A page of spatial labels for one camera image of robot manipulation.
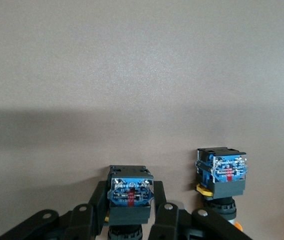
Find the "white wall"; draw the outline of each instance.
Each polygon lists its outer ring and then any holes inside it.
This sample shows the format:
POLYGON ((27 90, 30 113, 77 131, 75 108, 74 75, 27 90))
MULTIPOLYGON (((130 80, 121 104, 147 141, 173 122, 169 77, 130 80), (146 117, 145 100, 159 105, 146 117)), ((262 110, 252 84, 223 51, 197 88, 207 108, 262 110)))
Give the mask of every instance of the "white wall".
POLYGON ((0 235, 111 164, 192 210, 194 150, 221 146, 248 153, 244 231, 283 240, 284 1, 0 1, 0 235))

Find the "gray surface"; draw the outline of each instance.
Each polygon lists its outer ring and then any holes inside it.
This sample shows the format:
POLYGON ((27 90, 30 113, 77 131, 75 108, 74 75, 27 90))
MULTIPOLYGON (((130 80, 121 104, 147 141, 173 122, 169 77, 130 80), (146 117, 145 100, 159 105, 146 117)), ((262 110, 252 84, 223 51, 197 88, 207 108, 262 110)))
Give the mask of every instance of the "gray surface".
POLYGON ((194 149, 221 146, 248 154, 244 231, 283 240, 284 1, 0 1, 0 234, 109 165, 191 210, 194 149))

